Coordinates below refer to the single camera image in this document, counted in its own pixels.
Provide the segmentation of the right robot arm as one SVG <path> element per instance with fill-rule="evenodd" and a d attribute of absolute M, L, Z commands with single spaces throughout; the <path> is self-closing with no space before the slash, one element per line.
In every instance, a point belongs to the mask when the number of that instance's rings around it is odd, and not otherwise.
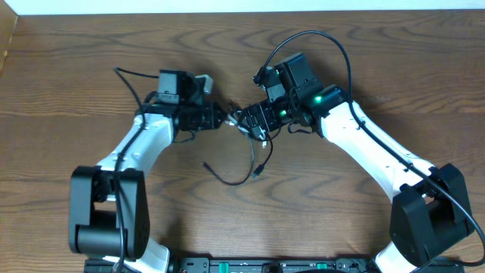
<path fill-rule="evenodd" d="M 439 256 L 475 230 L 457 167 L 438 168 L 397 143 L 342 87 L 324 86 L 302 53 L 261 67 L 253 80 L 268 96 L 242 112 L 253 136 L 293 124 L 307 127 L 348 153 L 390 199 L 391 241 L 374 259 L 379 271 L 448 267 Z"/>

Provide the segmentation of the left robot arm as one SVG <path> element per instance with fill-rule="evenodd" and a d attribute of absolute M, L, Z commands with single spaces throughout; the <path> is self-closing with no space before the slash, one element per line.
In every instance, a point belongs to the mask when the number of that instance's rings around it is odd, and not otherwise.
<path fill-rule="evenodd" d="M 146 178 L 180 131 L 216 130 L 226 113 L 205 97 L 207 74 L 162 70 L 156 91 L 138 99 L 133 126 L 96 165 L 70 179 L 68 243 L 86 272 L 174 272 L 170 250 L 150 237 Z"/>

